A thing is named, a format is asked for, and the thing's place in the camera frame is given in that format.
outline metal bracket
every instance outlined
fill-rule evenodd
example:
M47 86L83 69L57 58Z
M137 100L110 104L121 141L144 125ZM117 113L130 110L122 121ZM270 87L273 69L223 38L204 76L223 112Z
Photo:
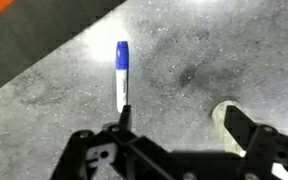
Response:
M105 166L115 161L117 154L117 146L114 143L109 143L101 146L90 148L86 154L86 161L90 168Z
M260 125L253 134L239 174L259 179L272 179L272 165L276 155L276 129Z

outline speckled floor surface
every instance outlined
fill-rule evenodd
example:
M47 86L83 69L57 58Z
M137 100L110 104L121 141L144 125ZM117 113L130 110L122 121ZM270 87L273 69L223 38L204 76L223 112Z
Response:
M47 179L72 132L118 120L118 40L137 134L221 149L210 113L226 99L288 133L288 1L129 0L0 89L0 179Z

